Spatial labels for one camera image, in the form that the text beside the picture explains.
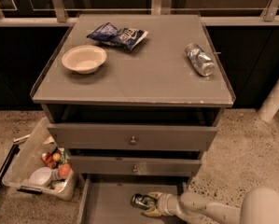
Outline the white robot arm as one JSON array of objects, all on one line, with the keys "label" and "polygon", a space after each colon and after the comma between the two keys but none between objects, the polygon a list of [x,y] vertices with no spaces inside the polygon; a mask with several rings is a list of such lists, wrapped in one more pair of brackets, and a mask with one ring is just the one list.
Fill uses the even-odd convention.
[{"label": "white robot arm", "polygon": [[279,78],[258,111],[228,110],[188,191],[151,195],[147,217],[188,224],[279,224]]}]

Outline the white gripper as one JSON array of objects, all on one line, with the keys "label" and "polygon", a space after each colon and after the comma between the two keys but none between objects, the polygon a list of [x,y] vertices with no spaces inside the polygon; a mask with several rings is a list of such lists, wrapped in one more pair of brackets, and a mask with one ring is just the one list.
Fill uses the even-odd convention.
[{"label": "white gripper", "polygon": [[178,213],[178,196],[170,193],[152,191],[148,196],[157,199],[157,207],[147,209],[144,214],[148,217],[176,216]]}]

